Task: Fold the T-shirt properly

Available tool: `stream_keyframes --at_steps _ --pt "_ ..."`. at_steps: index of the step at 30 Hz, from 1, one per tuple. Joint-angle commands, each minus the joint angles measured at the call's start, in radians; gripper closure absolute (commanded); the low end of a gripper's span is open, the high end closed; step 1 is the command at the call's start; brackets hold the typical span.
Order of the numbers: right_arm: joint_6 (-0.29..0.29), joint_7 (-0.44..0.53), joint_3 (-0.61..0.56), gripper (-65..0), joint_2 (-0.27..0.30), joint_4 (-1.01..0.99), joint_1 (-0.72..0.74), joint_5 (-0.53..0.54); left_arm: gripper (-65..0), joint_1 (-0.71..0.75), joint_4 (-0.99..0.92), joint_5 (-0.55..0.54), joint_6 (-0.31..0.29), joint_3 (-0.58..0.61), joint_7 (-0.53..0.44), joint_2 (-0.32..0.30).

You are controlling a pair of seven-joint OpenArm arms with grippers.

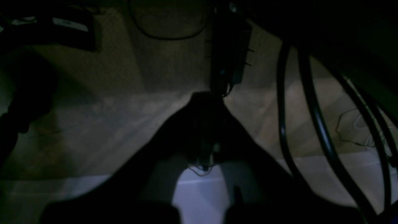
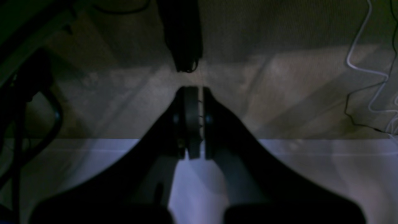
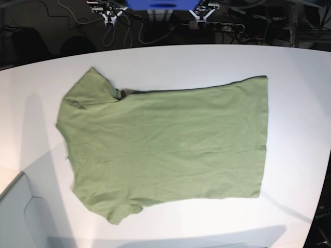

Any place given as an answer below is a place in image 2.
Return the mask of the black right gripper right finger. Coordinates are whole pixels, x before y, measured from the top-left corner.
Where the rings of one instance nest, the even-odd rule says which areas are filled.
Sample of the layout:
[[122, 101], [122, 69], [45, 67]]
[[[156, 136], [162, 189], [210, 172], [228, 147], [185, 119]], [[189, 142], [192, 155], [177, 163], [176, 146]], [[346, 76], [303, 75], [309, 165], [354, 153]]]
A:
[[206, 159], [225, 176], [224, 224], [365, 224], [360, 206], [289, 168], [203, 88]]

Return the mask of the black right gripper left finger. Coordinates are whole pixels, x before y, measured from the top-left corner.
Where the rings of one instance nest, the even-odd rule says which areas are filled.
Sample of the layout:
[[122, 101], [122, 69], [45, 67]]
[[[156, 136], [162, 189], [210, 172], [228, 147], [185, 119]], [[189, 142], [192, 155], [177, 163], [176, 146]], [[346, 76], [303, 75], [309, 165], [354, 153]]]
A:
[[31, 224], [173, 224], [174, 171], [199, 158], [199, 90], [181, 87], [167, 110], [121, 159], [34, 209]]

